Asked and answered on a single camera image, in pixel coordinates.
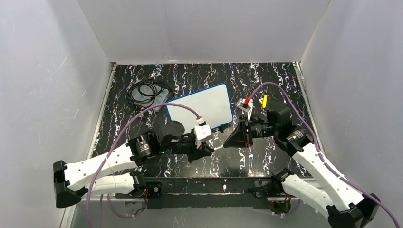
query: cable clip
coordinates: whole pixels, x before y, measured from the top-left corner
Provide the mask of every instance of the cable clip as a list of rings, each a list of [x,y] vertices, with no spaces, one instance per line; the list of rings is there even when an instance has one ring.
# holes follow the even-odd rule
[[[109,169],[111,170],[112,174],[114,174],[115,172],[114,172],[114,170],[112,169],[111,164],[109,163],[109,158],[108,158],[108,156],[105,157],[105,160],[106,160],[106,164],[108,165],[108,167],[109,167]]]
[[[327,159],[327,158],[324,157],[324,158],[323,158],[322,165],[326,164],[328,161],[329,161],[329,159]]]
[[[344,178],[344,174],[339,174],[339,176],[337,177],[338,179],[340,179],[340,178]]]

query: coiled black cable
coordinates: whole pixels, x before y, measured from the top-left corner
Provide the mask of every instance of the coiled black cable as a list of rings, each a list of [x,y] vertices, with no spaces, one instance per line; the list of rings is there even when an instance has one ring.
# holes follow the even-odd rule
[[[142,86],[146,86],[146,87],[150,88],[152,91],[152,94],[146,94],[146,93],[142,92],[141,91]],[[136,88],[137,88],[138,93],[145,96],[146,99],[136,100],[133,98],[132,92]],[[134,85],[132,85],[126,94],[126,99],[131,108],[133,108],[136,111],[141,111],[145,108],[152,106],[154,104],[155,98],[159,94],[161,94],[165,89],[167,89],[172,94],[173,98],[176,97],[175,92],[166,83],[155,80],[153,78],[149,78],[144,81],[136,82]],[[142,107],[142,106],[138,105],[138,104],[146,104],[148,102],[150,102],[150,104],[147,107]]]

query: white bracket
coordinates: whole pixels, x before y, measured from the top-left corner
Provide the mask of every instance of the white bracket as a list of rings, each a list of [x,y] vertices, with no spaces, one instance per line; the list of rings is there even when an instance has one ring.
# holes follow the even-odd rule
[[[248,116],[248,121],[250,121],[250,117],[252,116],[253,111],[253,101],[250,100],[248,104],[245,104],[245,99],[240,98],[237,102],[237,107],[246,112]]]
[[[213,138],[213,134],[209,125],[195,126],[194,135],[196,136],[196,148],[199,148],[202,142],[208,141]]]
[[[136,162],[130,160],[132,156],[130,147],[126,145],[119,146],[109,156],[97,178],[102,178],[120,170],[136,168]],[[77,191],[90,183],[105,158],[106,153],[85,161],[66,164],[67,169],[64,170],[64,175],[65,181],[70,182],[68,188]]]

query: yellow object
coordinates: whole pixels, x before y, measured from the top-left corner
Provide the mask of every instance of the yellow object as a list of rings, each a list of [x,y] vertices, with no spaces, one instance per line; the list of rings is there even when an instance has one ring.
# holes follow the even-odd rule
[[[264,97],[263,97],[263,103],[262,103],[262,108],[266,108],[266,103],[267,103],[267,95],[264,95]]]

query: black cable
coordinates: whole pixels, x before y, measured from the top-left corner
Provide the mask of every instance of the black cable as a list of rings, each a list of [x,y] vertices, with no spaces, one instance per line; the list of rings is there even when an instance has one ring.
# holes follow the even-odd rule
[[[142,193],[139,191],[139,192],[133,192],[132,193],[132,196],[134,197],[134,198],[140,198],[140,197],[142,197],[142,196],[144,196],[144,194],[147,192],[147,190],[144,190]]]
[[[143,211],[144,211],[145,208],[140,208],[139,210],[136,211],[136,213],[135,213],[134,215],[137,215],[137,213],[138,213],[140,210],[143,210]]]
[[[142,86],[146,86],[146,87],[150,88],[151,91],[152,91],[152,94],[146,94],[146,93],[142,92],[141,91]],[[137,88],[138,93],[143,95],[143,96],[145,96],[146,99],[144,99],[144,100],[136,100],[136,99],[133,98],[132,92],[136,88]],[[131,108],[133,108],[136,111],[141,111],[141,110],[143,110],[145,108],[148,108],[148,107],[152,106],[154,104],[155,98],[159,94],[161,94],[165,89],[167,89],[172,94],[172,96],[174,98],[176,97],[175,92],[166,83],[164,83],[162,81],[155,80],[153,78],[149,78],[149,79],[134,83],[134,85],[132,85],[130,87],[129,91],[127,92],[126,99],[127,99],[127,102],[129,103]],[[150,104],[147,107],[142,107],[142,106],[138,105],[138,104],[146,104],[148,102],[150,102]]]
[[[278,203],[276,203],[276,202],[273,203],[273,207],[274,207],[275,209],[278,209],[278,210],[284,212],[285,214],[288,213],[288,212],[286,212],[283,208],[281,208],[281,206],[280,206]]]

